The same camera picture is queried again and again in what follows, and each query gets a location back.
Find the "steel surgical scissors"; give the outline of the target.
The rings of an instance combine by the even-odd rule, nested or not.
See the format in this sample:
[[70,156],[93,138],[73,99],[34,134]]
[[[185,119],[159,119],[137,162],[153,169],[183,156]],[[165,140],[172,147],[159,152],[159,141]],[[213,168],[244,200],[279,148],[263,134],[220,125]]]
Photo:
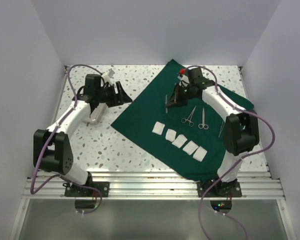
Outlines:
[[205,120],[205,108],[202,109],[202,121],[201,123],[198,124],[198,128],[199,129],[204,129],[204,130],[208,130],[209,129],[209,126],[206,124]]

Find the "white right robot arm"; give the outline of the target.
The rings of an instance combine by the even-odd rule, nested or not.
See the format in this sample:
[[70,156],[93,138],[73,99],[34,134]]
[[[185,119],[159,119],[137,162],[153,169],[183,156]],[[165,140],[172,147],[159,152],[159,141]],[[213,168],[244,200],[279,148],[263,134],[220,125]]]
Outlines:
[[177,108],[188,104],[194,98],[209,105],[223,120],[223,145],[225,154],[217,170],[217,179],[206,185],[206,192],[225,196],[235,189],[237,175],[243,158],[259,144],[259,124],[257,114],[237,105],[218,86],[217,79],[203,76],[204,66],[192,65],[181,69],[180,82],[174,87],[165,107]]

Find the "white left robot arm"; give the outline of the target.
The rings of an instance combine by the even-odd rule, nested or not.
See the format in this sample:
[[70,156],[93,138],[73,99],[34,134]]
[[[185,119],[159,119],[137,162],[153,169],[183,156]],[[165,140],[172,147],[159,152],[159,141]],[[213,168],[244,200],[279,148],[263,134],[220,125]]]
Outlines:
[[33,135],[33,166],[30,192],[36,194],[42,186],[35,187],[38,171],[53,173],[76,187],[82,196],[97,191],[92,175],[75,163],[70,139],[76,129],[100,105],[117,107],[131,103],[120,81],[106,81],[107,74],[87,74],[85,82],[74,97],[66,112],[51,126],[38,129]]

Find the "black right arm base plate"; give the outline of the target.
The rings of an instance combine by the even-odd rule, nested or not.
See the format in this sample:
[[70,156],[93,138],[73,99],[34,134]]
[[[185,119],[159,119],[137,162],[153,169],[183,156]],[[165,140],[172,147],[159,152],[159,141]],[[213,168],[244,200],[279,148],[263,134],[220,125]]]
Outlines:
[[201,198],[206,190],[208,191],[204,196],[207,198],[240,198],[243,196],[240,183],[237,179],[231,182],[220,181],[215,186],[211,187],[215,181],[216,179],[206,182],[197,181],[196,188],[198,197]]

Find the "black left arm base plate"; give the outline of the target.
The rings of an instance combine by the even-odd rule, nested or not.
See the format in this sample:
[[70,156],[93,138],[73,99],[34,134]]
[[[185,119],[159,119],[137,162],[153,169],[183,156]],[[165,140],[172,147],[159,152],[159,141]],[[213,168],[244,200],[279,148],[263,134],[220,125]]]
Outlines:
[[91,186],[77,186],[72,183],[65,182],[62,184],[65,187],[64,196],[71,198],[84,197],[105,197],[107,198],[110,190],[110,183],[108,181],[94,181]]

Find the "steel hemostat forceps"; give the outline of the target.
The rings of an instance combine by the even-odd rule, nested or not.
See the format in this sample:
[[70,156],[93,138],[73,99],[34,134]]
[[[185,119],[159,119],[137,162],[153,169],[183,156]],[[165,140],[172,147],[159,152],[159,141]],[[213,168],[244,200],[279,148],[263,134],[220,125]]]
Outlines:
[[187,117],[187,118],[183,117],[183,118],[181,119],[181,122],[182,122],[183,124],[188,123],[188,125],[189,125],[190,127],[193,127],[193,126],[194,126],[194,122],[192,121],[192,118],[193,118],[193,115],[194,115],[194,113],[195,113],[196,108],[197,108],[197,106],[195,105],[194,108],[192,109],[192,111],[190,112],[190,114],[188,115],[188,117]]

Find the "steel scalpel handle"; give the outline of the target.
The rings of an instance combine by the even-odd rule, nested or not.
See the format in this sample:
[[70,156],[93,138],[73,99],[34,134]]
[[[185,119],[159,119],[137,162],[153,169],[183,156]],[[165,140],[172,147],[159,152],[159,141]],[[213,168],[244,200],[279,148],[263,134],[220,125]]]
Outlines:
[[164,103],[164,106],[165,106],[165,113],[166,113],[166,114],[168,113],[167,102],[168,102],[168,96],[167,96],[167,94],[166,94],[166,95],[165,95],[165,103]]

